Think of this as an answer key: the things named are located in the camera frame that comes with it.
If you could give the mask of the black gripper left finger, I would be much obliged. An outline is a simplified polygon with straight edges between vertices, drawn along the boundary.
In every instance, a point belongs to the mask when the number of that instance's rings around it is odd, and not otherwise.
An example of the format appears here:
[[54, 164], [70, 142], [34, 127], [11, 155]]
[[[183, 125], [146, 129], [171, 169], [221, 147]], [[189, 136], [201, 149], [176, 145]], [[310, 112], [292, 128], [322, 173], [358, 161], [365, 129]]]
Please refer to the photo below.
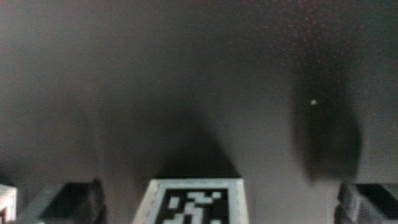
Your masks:
[[16, 224], [109, 224], [100, 179], [48, 185], [18, 215]]

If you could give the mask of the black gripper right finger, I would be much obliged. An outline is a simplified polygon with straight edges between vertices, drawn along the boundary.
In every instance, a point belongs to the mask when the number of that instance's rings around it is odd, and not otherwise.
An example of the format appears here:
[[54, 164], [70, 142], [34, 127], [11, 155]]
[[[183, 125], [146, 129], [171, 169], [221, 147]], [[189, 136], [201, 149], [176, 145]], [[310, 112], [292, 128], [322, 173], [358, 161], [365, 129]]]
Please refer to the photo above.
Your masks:
[[334, 224], [398, 224], [398, 184], [340, 186]]

